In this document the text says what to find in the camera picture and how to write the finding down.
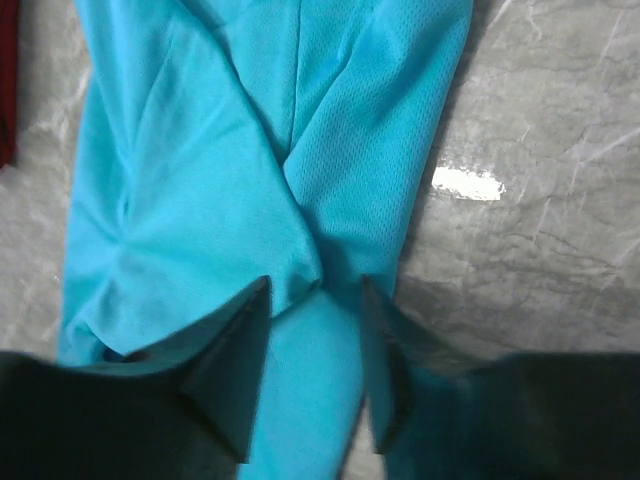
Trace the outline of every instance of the marble surface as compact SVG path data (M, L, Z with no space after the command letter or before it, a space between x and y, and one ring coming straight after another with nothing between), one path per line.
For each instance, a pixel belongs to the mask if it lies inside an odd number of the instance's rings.
M485 356L640 349L639 23L639 0L476 0L399 272L414 319ZM20 55L0 347L51 355L90 74L71 0L22 0ZM364 423L345 470L382 478Z

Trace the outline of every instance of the turquoise fabric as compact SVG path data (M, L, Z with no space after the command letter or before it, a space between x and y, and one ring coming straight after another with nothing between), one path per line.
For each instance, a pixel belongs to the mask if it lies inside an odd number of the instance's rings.
M59 359L126 354L271 275L242 479L333 478L358 279L390 293L471 0L76 0L94 64Z

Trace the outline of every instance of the red fabric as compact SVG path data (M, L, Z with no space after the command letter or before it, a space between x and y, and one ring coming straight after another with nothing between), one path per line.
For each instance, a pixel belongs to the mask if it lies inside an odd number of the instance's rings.
M0 0L0 167L16 148L18 1Z

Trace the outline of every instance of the turquoise mesh jersey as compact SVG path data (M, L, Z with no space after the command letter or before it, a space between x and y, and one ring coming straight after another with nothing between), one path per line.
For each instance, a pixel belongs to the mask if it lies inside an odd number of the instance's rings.
M136 350L268 274L240 478L334 478L361 400L359 276L394 288L471 0L76 4L94 73L60 361Z

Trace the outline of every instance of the seam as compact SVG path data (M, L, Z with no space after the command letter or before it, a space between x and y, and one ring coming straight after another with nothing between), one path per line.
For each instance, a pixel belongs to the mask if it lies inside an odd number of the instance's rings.
M294 82L293 82L293 113L291 115L291 131L289 132L289 148L287 152L287 157L291 153L293 148L293 133L295 131L296 126L296 109L298 107L298 80L299 80L299 71L298 67L300 65L300 30L301 30L301 16L302 16L302 0L298 2L298 36L296 39L296 58L294 64Z

